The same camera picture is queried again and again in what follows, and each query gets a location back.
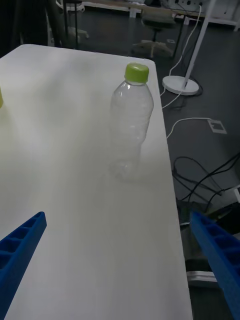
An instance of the white table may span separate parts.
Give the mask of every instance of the white table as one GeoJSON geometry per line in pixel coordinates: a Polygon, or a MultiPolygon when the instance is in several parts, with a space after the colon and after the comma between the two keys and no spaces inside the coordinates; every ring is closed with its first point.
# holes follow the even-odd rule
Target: white table
{"type": "Polygon", "coordinates": [[[47,220],[5,319],[192,319],[155,64],[24,45],[0,59],[0,86],[0,239],[47,220]],[[132,61],[155,106],[127,183],[108,176],[108,121],[132,61]]]}

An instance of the clear plastic bottle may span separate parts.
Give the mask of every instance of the clear plastic bottle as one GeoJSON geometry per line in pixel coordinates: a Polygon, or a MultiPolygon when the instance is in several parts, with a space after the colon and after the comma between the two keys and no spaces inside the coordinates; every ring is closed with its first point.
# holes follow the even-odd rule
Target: clear plastic bottle
{"type": "Polygon", "coordinates": [[[120,179],[135,176],[154,108],[147,86],[149,68],[129,63],[125,81],[113,92],[110,108],[110,164],[112,175],[120,179]]]}

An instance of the bottle cap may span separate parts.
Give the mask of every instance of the bottle cap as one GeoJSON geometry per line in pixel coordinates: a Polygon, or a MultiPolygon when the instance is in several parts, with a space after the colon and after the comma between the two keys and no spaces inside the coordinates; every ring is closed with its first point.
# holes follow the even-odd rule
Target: bottle cap
{"type": "Polygon", "coordinates": [[[125,79],[130,82],[145,84],[148,82],[149,68],[140,63],[131,62],[126,66],[125,79]]]}

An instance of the blue plastic gripper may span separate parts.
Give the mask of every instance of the blue plastic gripper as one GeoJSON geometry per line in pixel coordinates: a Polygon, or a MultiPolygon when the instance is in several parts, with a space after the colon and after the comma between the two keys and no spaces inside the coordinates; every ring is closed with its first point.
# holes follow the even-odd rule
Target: blue plastic gripper
{"type": "Polygon", "coordinates": [[[0,320],[10,304],[47,226],[39,212],[0,241],[0,320]]]}

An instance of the gray floor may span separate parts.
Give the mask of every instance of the gray floor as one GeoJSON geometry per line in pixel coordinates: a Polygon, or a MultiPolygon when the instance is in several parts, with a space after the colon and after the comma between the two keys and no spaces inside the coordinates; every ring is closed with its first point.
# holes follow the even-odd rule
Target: gray floor
{"type": "MultiPolygon", "coordinates": [[[[183,28],[183,36],[190,33],[193,24],[183,28]]],[[[79,49],[108,54],[128,54],[129,18],[127,14],[110,10],[86,10],[78,14],[78,28],[89,33],[89,39],[82,39],[79,49]]],[[[158,34],[157,40],[166,42],[167,39],[177,41],[180,23],[175,29],[165,29],[158,34]]],[[[195,42],[199,28],[192,37],[189,45],[195,42]]],[[[150,40],[153,32],[144,27],[138,17],[135,21],[133,43],[142,39],[150,40]]],[[[182,45],[179,45],[176,59],[179,58],[182,45]]],[[[162,78],[168,75],[174,61],[156,57],[159,90],[162,92],[162,78]]],[[[210,25],[204,37],[193,70],[194,77],[201,83],[203,94],[190,97],[182,105],[183,98],[177,99],[171,106],[164,109],[166,132],[169,133],[178,119],[190,117],[208,117],[221,120],[227,135],[212,133],[207,121],[183,121],[177,125],[168,140],[171,162],[179,156],[188,156],[198,160],[208,171],[214,170],[240,150],[240,34],[233,32],[231,27],[210,25]]],[[[174,70],[175,75],[184,75],[181,67],[174,70]]],[[[162,96],[164,106],[175,97],[166,92],[162,96]]],[[[193,180],[200,180],[205,174],[189,160],[180,160],[177,164],[179,173],[193,180]]],[[[240,183],[235,170],[215,176],[215,180],[224,189],[240,183]]],[[[176,196],[180,199],[188,191],[174,181],[176,196]]],[[[209,191],[199,191],[207,199],[209,191]]],[[[231,313],[220,290],[190,289],[194,319],[232,319],[231,313]]]]}

